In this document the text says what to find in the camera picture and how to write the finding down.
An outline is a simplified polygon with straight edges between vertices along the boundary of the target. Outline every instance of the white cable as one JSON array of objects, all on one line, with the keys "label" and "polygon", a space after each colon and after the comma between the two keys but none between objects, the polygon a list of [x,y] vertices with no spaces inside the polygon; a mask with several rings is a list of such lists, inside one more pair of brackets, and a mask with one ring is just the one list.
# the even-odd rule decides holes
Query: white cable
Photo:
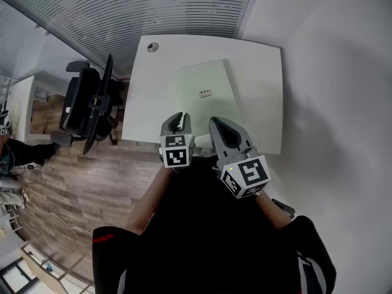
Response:
[{"label": "white cable", "polygon": [[91,233],[90,231],[83,230],[83,229],[80,228],[80,227],[70,227],[70,226],[64,221],[64,219],[61,218],[61,217],[59,217],[57,214],[55,214],[55,213],[48,213],[47,211],[45,211],[45,209],[43,209],[42,206],[41,206],[41,204],[39,203],[38,198],[35,197],[34,195],[30,195],[30,199],[29,199],[30,202],[31,202],[31,197],[34,197],[34,198],[36,199],[38,205],[41,207],[41,209],[42,209],[42,211],[43,211],[44,213],[46,213],[46,214],[52,214],[52,215],[54,215],[55,217],[57,217],[58,219],[60,219],[60,220],[66,225],[66,227],[67,227],[69,230],[81,230],[81,231],[83,231],[83,232],[86,232],[86,233],[89,233],[89,234],[92,235],[92,233]]}]

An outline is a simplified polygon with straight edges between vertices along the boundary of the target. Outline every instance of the forearm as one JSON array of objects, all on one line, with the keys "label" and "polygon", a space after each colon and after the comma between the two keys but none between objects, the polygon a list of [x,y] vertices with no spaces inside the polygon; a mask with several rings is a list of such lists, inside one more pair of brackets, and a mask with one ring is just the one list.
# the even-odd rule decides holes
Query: forearm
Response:
[{"label": "forearm", "polygon": [[265,216],[277,229],[285,227],[287,224],[291,223],[292,220],[288,214],[276,206],[265,192],[262,192],[255,198],[255,200]]},{"label": "forearm", "polygon": [[131,211],[126,229],[141,235],[155,213],[174,170],[162,166],[139,203]]}]

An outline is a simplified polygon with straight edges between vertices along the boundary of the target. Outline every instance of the black office chair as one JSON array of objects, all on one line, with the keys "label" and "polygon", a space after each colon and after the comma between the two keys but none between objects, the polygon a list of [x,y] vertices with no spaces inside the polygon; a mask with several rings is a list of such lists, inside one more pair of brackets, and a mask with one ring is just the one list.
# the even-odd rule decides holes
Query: black office chair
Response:
[{"label": "black office chair", "polygon": [[89,63],[75,61],[67,65],[66,71],[79,72],[69,83],[62,109],[60,129],[70,133],[52,132],[51,139],[60,145],[70,145],[74,140],[86,140],[83,154],[86,154],[94,140],[110,138],[115,145],[111,132],[118,122],[110,113],[113,106],[120,106],[121,83],[111,79],[113,58],[111,55],[101,80],[96,69]]}]

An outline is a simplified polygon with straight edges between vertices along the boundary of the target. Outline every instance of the silver round object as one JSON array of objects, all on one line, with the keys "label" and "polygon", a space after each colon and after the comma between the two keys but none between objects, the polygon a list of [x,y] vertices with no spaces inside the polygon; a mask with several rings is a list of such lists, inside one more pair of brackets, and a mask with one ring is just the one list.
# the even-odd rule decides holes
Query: silver round object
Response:
[{"label": "silver round object", "polygon": [[158,50],[158,48],[159,48],[159,45],[156,42],[152,42],[151,44],[149,44],[147,46],[147,51],[148,52],[155,52]]}]

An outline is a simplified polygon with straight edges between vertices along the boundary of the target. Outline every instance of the white desk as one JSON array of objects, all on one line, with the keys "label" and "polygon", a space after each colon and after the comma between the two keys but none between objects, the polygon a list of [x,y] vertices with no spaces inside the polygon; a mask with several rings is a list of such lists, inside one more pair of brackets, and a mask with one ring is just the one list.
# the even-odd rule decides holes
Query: white desk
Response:
[{"label": "white desk", "polygon": [[[159,45],[154,53],[147,51],[152,42]],[[218,59],[224,60],[241,125],[261,153],[279,154],[283,117],[280,49],[210,36],[154,35],[140,39],[122,139],[158,143],[162,123],[181,111],[172,95],[178,69]],[[211,147],[209,136],[197,137],[196,146]]]},{"label": "white desk", "polygon": [[28,140],[50,140],[50,134],[31,134],[31,111],[34,93],[39,87],[44,91],[65,96],[66,89],[61,90],[54,86],[37,81],[31,76],[12,85],[7,99],[7,110],[10,112],[13,134],[12,138],[26,142]]}]

